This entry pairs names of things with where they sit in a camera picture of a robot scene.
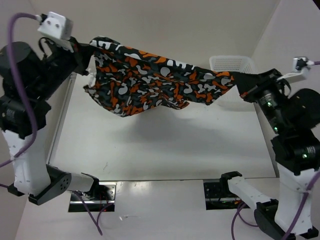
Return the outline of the orange grey camouflage shorts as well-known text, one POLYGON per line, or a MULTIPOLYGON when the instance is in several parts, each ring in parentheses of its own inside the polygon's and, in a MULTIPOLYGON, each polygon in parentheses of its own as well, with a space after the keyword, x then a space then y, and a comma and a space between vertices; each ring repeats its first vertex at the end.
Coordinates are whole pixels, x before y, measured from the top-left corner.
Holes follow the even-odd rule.
POLYGON ((216 72, 94 38, 96 74, 84 91, 103 109, 129 117, 158 106, 174 110, 190 102, 211 105, 235 86, 229 71, 216 72))

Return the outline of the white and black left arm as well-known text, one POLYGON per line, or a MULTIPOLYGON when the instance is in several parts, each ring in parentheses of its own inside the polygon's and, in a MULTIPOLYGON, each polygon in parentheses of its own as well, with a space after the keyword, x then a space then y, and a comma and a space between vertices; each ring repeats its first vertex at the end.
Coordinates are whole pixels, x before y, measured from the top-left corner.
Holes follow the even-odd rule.
POLYGON ((89 200, 101 194, 99 179, 86 173, 63 171, 47 163, 44 149, 48 99, 72 74, 87 75, 93 47, 71 39, 64 49, 43 37, 51 50, 39 58, 23 41, 8 43, 0 51, 0 75, 4 94, 0 98, 0 128, 10 150, 14 182, 7 191, 27 195, 42 205, 66 191, 89 200))

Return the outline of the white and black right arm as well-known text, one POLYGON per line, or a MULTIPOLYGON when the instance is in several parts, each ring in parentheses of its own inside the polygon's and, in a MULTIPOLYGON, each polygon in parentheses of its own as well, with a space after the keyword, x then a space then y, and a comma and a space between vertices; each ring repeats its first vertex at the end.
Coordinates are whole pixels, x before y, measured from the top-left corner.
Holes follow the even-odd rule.
POLYGON ((220 177, 220 193, 239 197, 253 210, 259 229, 274 240, 316 238, 319 230, 312 224, 311 207, 320 177, 320 141, 312 130, 320 122, 319 93, 302 88, 285 94, 290 84, 276 69, 232 75, 240 97, 260 106, 275 133, 271 144, 279 171, 279 198, 259 192, 237 171, 220 177))

